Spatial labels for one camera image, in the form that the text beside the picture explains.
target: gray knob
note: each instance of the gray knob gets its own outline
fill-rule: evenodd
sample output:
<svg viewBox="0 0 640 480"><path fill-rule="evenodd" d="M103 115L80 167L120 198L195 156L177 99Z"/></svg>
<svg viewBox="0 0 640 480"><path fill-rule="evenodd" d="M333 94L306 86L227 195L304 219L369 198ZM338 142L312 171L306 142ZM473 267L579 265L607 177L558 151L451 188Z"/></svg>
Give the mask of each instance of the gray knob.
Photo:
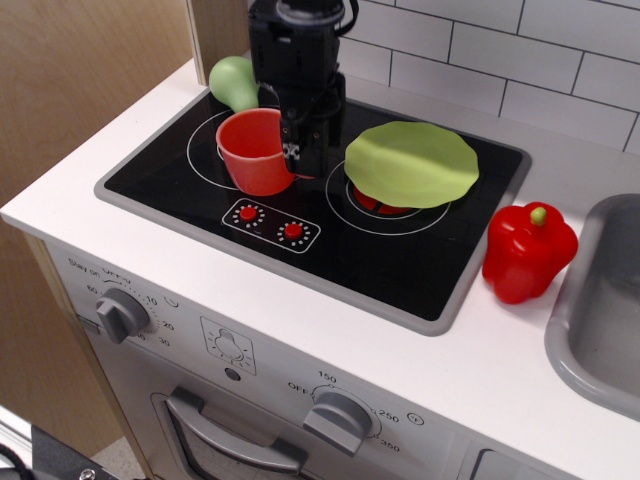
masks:
<svg viewBox="0 0 640 480"><path fill-rule="evenodd" d="M96 307L109 339L117 344L137 335L149 323L149 315L142 305L117 288L107 290Z"/></svg>
<svg viewBox="0 0 640 480"><path fill-rule="evenodd" d="M364 437L371 430L371 418L350 398L334 392L324 392L304 419L302 426L353 457Z"/></svg>

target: oven handle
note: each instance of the oven handle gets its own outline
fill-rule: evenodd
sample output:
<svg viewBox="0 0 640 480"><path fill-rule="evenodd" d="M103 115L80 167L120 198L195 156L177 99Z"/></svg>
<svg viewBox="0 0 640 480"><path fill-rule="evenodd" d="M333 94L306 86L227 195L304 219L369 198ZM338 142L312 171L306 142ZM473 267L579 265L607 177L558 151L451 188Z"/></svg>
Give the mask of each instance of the oven handle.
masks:
<svg viewBox="0 0 640 480"><path fill-rule="evenodd" d="M280 438L269 447L261 447L226 432L200 414L204 400L182 388L176 388L166 403L175 418L191 432L234 460L288 475L298 475L307 460L307 452Z"/></svg>

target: stovetop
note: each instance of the stovetop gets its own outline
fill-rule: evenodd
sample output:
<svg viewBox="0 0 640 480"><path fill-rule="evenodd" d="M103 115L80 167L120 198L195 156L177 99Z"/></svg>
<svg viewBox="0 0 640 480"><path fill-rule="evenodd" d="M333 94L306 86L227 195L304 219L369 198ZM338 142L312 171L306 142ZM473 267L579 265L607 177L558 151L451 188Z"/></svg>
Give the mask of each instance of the stovetop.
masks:
<svg viewBox="0 0 640 480"><path fill-rule="evenodd" d="M217 151L216 128L231 114L203 94L100 180L96 195L418 333L450 328L482 263L485 228L529 169L526 153L461 135L480 169L463 198L406 211L362 201L344 173L345 148L368 128L414 119L350 102L325 178L252 197L234 187Z"/></svg>

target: red cup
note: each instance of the red cup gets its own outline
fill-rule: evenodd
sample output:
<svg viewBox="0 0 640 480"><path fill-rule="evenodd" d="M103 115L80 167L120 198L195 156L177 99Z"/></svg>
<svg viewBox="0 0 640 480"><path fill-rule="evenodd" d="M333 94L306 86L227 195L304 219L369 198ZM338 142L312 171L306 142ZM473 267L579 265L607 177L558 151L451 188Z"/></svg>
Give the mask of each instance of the red cup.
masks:
<svg viewBox="0 0 640 480"><path fill-rule="evenodd" d="M275 195L293 182L280 140L280 111L252 108L218 127L216 142L233 183L244 193Z"/></svg>

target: white countertop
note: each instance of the white countertop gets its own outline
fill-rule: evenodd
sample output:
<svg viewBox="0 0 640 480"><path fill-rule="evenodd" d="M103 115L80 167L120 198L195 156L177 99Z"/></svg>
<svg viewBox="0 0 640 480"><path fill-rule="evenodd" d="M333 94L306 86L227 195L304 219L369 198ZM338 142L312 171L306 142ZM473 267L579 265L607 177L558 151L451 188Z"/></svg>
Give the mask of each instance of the white countertop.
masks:
<svg viewBox="0 0 640 480"><path fill-rule="evenodd" d="M6 205L3 217L578 478L640 477L640 422L574 393L545 354L562 275L543 297L509 307L478 275L451 330L424 337L98 200L96 182L202 90L187 63ZM599 200L640 192L633 155L355 78L347 95L527 151L533 166L516 203L555 205L578 234ZM245 301L244 292L264 285L281 294Z"/></svg>

